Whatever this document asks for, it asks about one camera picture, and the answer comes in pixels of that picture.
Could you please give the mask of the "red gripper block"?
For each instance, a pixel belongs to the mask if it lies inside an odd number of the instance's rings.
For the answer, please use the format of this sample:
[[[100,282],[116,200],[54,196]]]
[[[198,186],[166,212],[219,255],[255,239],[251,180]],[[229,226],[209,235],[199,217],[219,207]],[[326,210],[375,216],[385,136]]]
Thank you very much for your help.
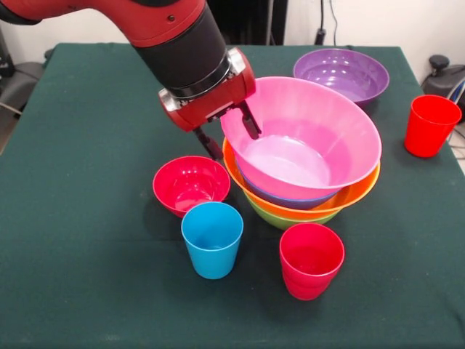
[[[165,94],[165,112],[182,130],[193,131],[201,145],[213,160],[222,160],[222,150],[216,141],[207,136],[200,128],[208,119],[224,109],[238,105],[242,112],[242,122],[252,140],[262,133],[246,101],[255,92],[255,76],[251,67],[238,76],[226,79],[206,94],[181,105],[180,101]]]

